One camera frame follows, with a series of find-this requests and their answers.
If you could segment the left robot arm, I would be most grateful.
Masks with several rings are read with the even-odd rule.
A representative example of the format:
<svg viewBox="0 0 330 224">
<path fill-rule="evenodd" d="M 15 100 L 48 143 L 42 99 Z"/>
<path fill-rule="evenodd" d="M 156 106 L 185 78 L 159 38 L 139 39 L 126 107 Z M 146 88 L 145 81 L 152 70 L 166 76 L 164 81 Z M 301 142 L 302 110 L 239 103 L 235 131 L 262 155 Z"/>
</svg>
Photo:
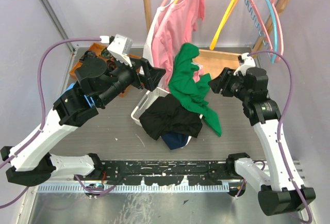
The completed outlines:
<svg viewBox="0 0 330 224">
<path fill-rule="evenodd" d="M 117 62 L 114 70 L 100 58 L 87 58 L 75 70 L 77 78 L 53 104 L 35 133 L 15 147 L 1 149 L 2 160 L 8 160 L 9 183 L 32 187 L 50 178 L 80 175 L 92 181 L 103 176 L 104 165 L 95 153 L 84 156 L 59 156 L 50 150 L 68 134 L 98 115 L 130 85 L 153 91 L 165 75 L 165 69 L 154 68 L 144 58 L 132 59 L 130 65 Z"/>
</svg>

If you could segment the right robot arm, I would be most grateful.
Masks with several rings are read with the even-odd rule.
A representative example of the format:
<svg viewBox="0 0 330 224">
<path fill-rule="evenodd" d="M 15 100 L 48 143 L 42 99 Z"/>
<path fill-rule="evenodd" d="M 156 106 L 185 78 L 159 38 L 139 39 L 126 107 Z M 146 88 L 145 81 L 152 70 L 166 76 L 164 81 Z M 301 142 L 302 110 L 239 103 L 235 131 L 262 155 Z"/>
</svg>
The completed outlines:
<svg viewBox="0 0 330 224">
<path fill-rule="evenodd" d="M 236 97 L 259 138 L 269 173 L 261 170 L 246 153 L 230 154 L 226 173 L 236 180 L 243 177 L 257 192 L 258 203 L 267 216 L 305 209 L 316 198 L 306 187 L 288 150 L 283 130 L 278 126 L 281 112 L 268 97 L 268 76 L 264 69 L 250 67 L 244 73 L 224 68 L 208 85 L 214 93 Z"/>
</svg>

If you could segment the light blue metal-hook hanger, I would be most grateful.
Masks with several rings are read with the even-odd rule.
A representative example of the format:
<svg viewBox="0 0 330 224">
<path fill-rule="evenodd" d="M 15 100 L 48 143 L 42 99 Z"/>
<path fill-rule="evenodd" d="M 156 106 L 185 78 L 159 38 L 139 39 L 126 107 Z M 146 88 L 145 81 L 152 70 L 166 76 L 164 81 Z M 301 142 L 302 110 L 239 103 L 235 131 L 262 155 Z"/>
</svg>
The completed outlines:
<svg viewBox="0 0 330 224">
<path fill-rule="evenodd" d="M 261 38 L 261 44 L 266 49 L 276 51 L 277 53 L 283 55 L 284 53 L 283 31 L 275 5 L 272 3 L 271 0 L 264 0 L 266 2 L 266 6 L 270 13 L 272 27 L 275 28 L 275 31 L 273 32 L 273 42 L 272 42 L 269 36 L 269 32 L 266 29 L 266 25 L 261 18 L 261 15 L 258 11 L 258 8 L 254 0 L 243 0 L 243 1 L 258 31 L 259 38 Z"/>
</svg>

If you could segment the yellow plastic hanger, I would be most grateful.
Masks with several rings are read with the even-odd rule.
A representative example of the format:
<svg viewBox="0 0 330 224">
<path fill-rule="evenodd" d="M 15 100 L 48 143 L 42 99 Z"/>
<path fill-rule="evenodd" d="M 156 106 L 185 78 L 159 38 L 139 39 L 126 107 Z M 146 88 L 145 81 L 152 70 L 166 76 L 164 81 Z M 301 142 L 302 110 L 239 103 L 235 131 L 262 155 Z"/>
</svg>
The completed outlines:
<svg viewBox="0 0 330 224">
<path fill-rule="evenodd" d="M 227 20 L 229 19 L 231 13 L 233 12 L 234 8 L 236 7 L 237 3 L 239 2 L 239 0 L 230 0 L 230 3 L 222 17 L 222 20 L 218 26 L 218 29 L 211 41 L 211 44 L 209 46 L 210 50 L 214 50 L 215 46 L 216 46 L 216 43 L 218 41 L 218 38 L 220 36 L 220 33 L 224 27 L 224 25 L 226 24 Z"/>
</svg>

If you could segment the navy blue t shirt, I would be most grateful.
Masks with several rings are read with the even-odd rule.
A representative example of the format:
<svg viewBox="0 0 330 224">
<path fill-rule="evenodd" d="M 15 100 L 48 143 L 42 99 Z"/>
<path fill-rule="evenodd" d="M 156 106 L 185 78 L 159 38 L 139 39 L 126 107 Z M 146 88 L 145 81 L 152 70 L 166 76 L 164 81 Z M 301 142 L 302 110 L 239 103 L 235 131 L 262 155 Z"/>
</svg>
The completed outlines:
<svg viewBox="0 0 330 224">
<path fill-rule="evenodd" d="M 188 135 L 179 134 L 175 132 L 165 133 L 161 135 L 161 138 L 170 150 L 183 148 L 188 144 L 191 139 L 191 137 Z"/>
</svg>

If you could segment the green t shirt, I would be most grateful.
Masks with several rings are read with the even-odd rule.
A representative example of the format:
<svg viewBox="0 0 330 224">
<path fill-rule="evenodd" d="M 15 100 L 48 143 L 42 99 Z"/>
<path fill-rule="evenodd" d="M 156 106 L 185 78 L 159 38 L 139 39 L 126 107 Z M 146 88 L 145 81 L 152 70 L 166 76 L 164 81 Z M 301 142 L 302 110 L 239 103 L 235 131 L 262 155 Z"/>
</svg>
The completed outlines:
<svg viewBox="0 0 330 224">
<path fill-rule="evenodd" d="M 199 67 L 193 64 L 193 59 L 198 57 L 199 48 L 191 43 L 185 43 L 175 57 L 172 77 L 168 83 L 171 94 L 176 97 L 181 105 L 188 111 L 203 115 L 205 123 L 213 129 L 216 135 L 222 135 L 218 114 L 208 106 L 204 100 L 211 81 L 209 73 L 202 75 L 199 81 L 193 79 Z"/>
</svg>

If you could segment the black t shirt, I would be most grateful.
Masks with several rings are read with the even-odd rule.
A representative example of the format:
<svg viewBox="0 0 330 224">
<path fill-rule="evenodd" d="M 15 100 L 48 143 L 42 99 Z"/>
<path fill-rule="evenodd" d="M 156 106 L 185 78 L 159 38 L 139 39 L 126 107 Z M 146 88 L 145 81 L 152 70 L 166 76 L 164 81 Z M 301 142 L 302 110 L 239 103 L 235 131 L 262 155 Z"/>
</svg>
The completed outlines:
<svg viewBox="0 0 330 224">
<path fill-rule="evenodd" d="M 203 127 L 200 115 L 186 110 L 172 94 L 158 97 L 139 120 L 154 140 L 169 132 L 196 138 Z"/>
</svg>

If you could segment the pink t shirt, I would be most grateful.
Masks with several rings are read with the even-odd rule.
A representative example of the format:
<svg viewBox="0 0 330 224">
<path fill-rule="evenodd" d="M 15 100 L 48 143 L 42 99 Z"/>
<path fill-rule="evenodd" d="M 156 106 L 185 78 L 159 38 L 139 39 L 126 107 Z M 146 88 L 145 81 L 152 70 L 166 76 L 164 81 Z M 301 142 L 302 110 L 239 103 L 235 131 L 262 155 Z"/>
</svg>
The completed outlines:
<svg viewBox="0 0 330 224">
<path fill-rule="evenodd" d="M 192 41 L 197 20 L 205 17 L 205 0 L 179 0 L 169 5 L 151 44 L 154 67 L 166 70 L 159 87 L 168 90 L 175 56 L 184 43 Z"/>
</svg>

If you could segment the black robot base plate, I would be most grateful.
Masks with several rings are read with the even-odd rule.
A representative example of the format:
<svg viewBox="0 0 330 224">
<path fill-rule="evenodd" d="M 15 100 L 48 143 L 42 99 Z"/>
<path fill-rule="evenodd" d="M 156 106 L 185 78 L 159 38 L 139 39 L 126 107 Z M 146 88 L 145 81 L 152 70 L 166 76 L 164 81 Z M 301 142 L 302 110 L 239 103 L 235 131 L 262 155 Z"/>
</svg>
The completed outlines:
<svg viewBox="0 0 330 224">
<path fill-rule="evenodd" d="M 222 185 L 224 181 L 242 180 L 229 173 L 224 161 L 102 161 L 97 176 L 80 176 L 82 181 L 97 181 L 105 177 L 107 185 L 147 186 L 179 185 L 184 179 L 189 186 Z"/>
</svg>

